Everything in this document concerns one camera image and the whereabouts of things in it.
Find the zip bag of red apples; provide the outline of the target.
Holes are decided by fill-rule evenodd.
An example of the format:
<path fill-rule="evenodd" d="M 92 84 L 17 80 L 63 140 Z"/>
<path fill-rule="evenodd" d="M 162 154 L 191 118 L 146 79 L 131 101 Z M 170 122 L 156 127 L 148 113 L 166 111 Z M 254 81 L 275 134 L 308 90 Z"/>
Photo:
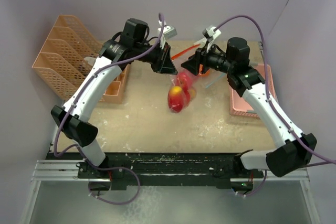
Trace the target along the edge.
<path fill-rule="evenodd" d="M 177 75 L 170 75 L 172 85 L 167 94 L 167 104 L 171 112 L 181 112 L 196 97 L 197 92 L 194 84 L 202 76 L 203 66 L 199 66 L 198 75 L 195 76 L 182 68 L 181 64 L 194 55 L 195 50 L 200 45 L 200 43 L 195 43 L 172 57 L 172 62 L 177 69 Z"/>

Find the pink perforated plastic basket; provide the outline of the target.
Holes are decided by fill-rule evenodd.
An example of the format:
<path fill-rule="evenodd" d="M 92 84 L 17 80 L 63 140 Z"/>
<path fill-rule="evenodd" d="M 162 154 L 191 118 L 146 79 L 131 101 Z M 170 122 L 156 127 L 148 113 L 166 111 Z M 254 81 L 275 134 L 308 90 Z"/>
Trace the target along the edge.
<path fill-rule="evenodd" d="M 267 73 L 265 73 L 265 66 L 261 63 L 253 63 L 251 64 L 253 68 L 255 68 L 263 78 L 265 78 L 265 75 L 267 75 L 268 80 L 268 91 L 270 93 L 270 96 L 272 96 L 272 99 L 278 102 L 273 78 L 272 78 L 272 72 L 270 65 L 267 65 Z M 234 116 L 245 116 L 250 118 L 257 118 L 259 119 L 259 116 L 257 112 L 254 110 L 254 107 L 250 105 L 249 102 L 247 102 L 243 97 L 240 97 L 238 93 L 231 87 L 229 87 L 230 91 L 230 114 Z M 261 96 L 262 102 L 267 102 L 266 97 L 266 88 L 265 85 L 262 83 L 258 84 L 257 87 L 254 87 L 249 93 L 256 93 L 257 95 Z"/>

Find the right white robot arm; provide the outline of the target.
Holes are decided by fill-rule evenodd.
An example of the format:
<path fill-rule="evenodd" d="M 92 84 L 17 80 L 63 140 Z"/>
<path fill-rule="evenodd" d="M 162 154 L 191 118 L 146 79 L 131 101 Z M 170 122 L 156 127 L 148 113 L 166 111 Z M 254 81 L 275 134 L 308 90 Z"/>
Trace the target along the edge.
<path fill-rule="evenodd" d="M 259 169 L 282 177 L 309 164 L 317 139 L 287 117 L 269 92 L 268 81 L 250 65 L 249 54 L 247 41 L 233 37 L 226 51 L 217 45 L 197 48 L 181 66 L 195 76 L 208 69 L 225 73 L 230 87 L 254 109 L 272 137 L 275 150 L 247 150 L 236 155 L 234 173 L 246 177 L 252 169 Z"/>

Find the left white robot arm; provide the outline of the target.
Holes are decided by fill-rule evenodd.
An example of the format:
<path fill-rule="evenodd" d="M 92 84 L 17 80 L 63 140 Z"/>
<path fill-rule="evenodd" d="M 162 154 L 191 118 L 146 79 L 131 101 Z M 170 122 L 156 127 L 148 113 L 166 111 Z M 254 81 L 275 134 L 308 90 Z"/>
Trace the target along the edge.
<path fill-rule="evenodd" d="M 147 41 L 149 26 L 146 22 L 130 18 L 123 31 L 103 43 L 95 63 L 83 83 L 63 106 L 54 106 L 51 116 L 58 126 L 54 140 L 57 152 L 61 133 L 74 141 L 76 147 L 90 164 L 90 173 L 96 178 L 104 177 L 108 170 L 108 157 L 96 139 L 98 128 L 89 123 L 91 114 L 112 81 L 134 61 L 150 64 L 155 73 L 176 75 L 177 69 L 171 59 L 171 47 L 165 40 L 166 22 L 159 14 L 158 36 L 154 44 Z"/>

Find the zip bag of mixed fruit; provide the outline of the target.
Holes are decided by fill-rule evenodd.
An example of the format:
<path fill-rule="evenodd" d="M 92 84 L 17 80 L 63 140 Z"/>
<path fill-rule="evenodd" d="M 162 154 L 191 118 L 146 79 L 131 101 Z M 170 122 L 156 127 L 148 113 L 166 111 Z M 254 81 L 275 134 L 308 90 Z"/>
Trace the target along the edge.
<path fill-rule="evenodd" d="M 205 77 L 203 79 L 202 87 L 207 89 L 224 77 L 226 77 L 225 73 L 218 72 L 218 71 L 213 71 L 212 73 L 210 73 L 210 77 Z"/>

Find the white packet in organizer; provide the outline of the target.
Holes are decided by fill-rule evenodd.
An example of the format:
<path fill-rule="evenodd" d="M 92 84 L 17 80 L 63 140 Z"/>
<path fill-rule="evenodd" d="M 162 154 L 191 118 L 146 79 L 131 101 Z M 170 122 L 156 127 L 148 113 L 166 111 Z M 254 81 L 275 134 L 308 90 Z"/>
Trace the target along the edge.
<path fill-rule="evenodd" d="M 95 61 L 96 61 L 96 58 L 94 57 L 85 57 L 84 58 L 84 61 L 90 65 L 90 66 L 93 66 L 95 64 Z"/>

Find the orange desk file organizer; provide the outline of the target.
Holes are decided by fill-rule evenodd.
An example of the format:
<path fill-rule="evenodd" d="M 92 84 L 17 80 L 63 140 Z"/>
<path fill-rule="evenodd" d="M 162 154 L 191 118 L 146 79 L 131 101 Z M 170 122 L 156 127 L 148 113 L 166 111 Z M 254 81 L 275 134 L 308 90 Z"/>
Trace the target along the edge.
<path fill-rule="evenodd" d="M 101 46 L 102 43 L 76 16 L 59 15 L 32 68 L 58 97 L 66 101 L 92 68 L 84 58 L 96 58 Z"/>

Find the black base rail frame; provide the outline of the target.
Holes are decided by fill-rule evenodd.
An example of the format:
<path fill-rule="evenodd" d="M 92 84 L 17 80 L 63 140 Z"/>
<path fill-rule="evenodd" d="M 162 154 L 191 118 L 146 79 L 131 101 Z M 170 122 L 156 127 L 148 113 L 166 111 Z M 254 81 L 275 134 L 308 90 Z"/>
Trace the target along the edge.
<path fill-rule="evenodd" d="M 272 172 L 234 169 L 233 153 L 107 153 L 112 172 L 92 168 L 79 153 L 55 158 L 48 153 L 35 166 L 33 180 L 88 182 L 94 191 L 125 190 L 129 186 L 209 186 L 246 192 L 268 181 L 307 180 L 305 169 L 284 177 Z"/>

